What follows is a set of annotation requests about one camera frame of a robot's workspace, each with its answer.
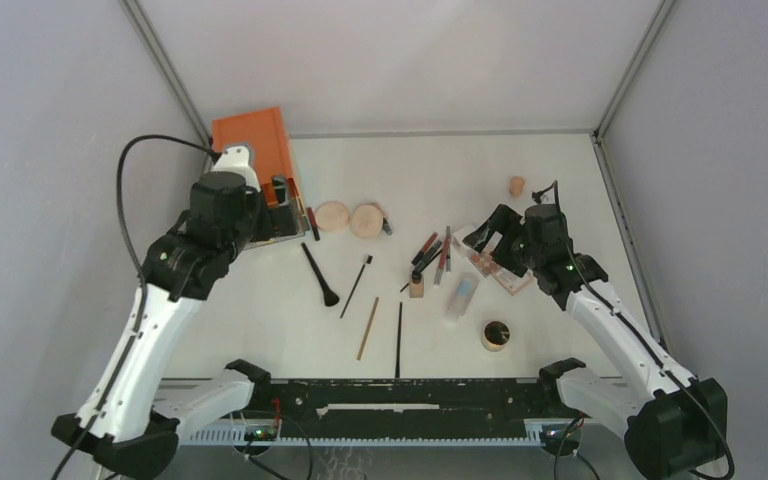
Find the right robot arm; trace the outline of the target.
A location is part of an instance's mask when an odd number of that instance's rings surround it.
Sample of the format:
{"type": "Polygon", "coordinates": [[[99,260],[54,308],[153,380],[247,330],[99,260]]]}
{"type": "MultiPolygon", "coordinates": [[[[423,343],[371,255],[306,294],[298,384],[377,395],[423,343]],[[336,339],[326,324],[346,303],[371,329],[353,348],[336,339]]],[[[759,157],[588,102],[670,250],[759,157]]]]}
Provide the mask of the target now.
{"type": "Polygon", "coordinates": [[[500,204],[464,243],[482,252],[494,237],[495,263],[539,289],[595,340],[618,373],[616,387],[583,362],[569,358],[540,372],[539,406],[552,416],[576,410],[622,439],[646,479],[688,472],[705,478],[701,466],[725,459],[725,478],[736,464],[727,441],[728,397],[713,378],[701,380],[675,360],[619,298],[607,272],[577,253],[565,214],[557,204],[537,204],[518,214],[500,204]]]}

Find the round beige powder puff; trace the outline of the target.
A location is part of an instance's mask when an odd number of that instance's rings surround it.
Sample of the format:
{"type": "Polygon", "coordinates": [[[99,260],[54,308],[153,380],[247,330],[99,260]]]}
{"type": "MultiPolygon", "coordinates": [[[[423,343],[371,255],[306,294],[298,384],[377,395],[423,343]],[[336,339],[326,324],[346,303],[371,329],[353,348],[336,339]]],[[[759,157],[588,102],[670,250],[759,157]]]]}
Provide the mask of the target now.
{"type": "Polygon", "coordinates": [[[376,237],[383,229],[383,213],[372,204],[358,206],[352,213],[349,228],[360,239],[376,237]]]}
{"type": "Polygon", "coordinates": [[[339,201],[329,201],[321,204],[314,212],[317,227],[321,231],[336,232],[349,225],[350,212],[348,207],[339,201]]]}

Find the orange yellow blue drawer box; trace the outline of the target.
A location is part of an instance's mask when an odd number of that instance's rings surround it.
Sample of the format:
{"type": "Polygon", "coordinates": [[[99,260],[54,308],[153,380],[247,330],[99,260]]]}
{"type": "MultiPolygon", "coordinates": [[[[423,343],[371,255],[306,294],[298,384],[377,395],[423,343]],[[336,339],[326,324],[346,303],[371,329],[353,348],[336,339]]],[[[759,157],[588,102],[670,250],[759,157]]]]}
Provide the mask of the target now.
{"type": "Polygon", "coordinates": [[[258,236],[250,246],[304,236],[309,229],[307,205],[281,108],[274,106],[215,119],[212,133],[215,150],[250,152],[249,164],[255,178],[249,183],[260,186],[265,209],[258,236]]]}

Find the peach blush compact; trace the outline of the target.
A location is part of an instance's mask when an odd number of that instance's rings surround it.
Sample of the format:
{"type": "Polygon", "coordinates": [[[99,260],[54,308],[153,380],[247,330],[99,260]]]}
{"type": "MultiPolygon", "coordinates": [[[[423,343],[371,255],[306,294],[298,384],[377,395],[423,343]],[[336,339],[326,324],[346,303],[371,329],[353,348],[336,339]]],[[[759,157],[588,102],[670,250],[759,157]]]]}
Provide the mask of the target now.
{"type": "Polygon", "coordinates": [[[516,295],[534,281],[533,273],[530,270],[527,270],[522,276],[517,276],[509,270],[499,267],[491,276],[511,296],[516,295]]]}

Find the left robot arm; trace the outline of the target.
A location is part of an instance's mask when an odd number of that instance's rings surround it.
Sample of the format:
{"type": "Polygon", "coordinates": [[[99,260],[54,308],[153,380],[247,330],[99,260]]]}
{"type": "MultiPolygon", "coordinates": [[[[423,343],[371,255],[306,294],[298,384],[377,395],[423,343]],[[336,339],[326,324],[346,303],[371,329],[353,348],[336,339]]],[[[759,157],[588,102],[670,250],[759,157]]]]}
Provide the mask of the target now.
{"type": "Polygon", "coordinates": [[[183,439],[229,413],[258,417],[270,409],[269,373],[245,360],[228,363],[193,389],[155,400],[190,320],[265,213],[249,167],[211,171],[192,185],[188,209],[150,246],[138,270],[131,315],[102,378],[77,412],[54,420],[54,438],[114,474],[154,479],[183,439]]]}

